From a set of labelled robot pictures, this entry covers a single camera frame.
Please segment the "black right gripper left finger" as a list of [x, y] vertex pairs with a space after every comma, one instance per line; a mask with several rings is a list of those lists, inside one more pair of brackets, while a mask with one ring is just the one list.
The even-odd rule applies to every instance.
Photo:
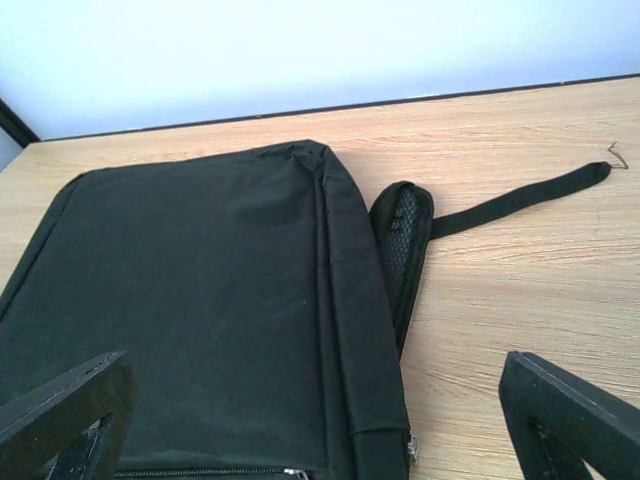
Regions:
[[137, 401], [124, 352], [99, 355], [1, 407], [1, 477], [112, 479]]

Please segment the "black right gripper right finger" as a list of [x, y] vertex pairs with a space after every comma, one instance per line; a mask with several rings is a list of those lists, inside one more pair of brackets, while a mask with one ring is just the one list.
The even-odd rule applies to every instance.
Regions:
[[526, 479], [639, 477], [639, 409], [531, 352], [507, 354], [499, 383]]

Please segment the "black student backpack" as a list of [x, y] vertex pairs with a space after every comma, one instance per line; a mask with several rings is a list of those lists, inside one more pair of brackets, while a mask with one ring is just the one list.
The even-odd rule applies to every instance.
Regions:
[[605, 180], [589, 163], [435, 218], [409, 183], [367, 206], [305, 140], [83, 173], [1, 295], [1, 400], [124, 351], [119, 475], [405, 479], [400, 368], [425, 250]]

